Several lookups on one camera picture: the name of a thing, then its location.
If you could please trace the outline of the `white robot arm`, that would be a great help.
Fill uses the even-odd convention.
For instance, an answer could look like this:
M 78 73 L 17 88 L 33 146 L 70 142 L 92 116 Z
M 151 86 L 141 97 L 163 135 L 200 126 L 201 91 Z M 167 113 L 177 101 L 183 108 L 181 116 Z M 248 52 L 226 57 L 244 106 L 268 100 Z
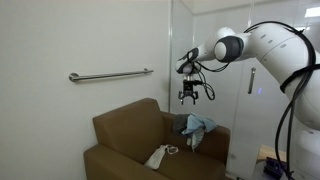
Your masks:
M 320 58 L 302 32 L 277 21 L 255 24 L 239 34 L 223 27 L 177 60 L 176 72 L 190 77 L 204 68 L 203 61 L 227 66 L 249 58 L 260 62 L 289 99 L 281 119 L 298 121 L 298 129 L 287 135 L 283 171 L 288 180 L 319 180 Z

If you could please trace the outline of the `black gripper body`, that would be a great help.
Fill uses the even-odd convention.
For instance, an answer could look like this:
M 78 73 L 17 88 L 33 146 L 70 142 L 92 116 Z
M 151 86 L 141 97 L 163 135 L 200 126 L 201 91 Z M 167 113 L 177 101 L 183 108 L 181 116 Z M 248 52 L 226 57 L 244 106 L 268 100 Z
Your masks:
M 179 92 L 178 94 L 178 98 L 185 98 L 185 97 L 196 97 L 198 98 L 198 92 L 193 90 L 193 87 L 197 86 L 197 85 L 193 85 L 193 84 L 187 84 L 187 83 L 183 83 L 183 90 Z

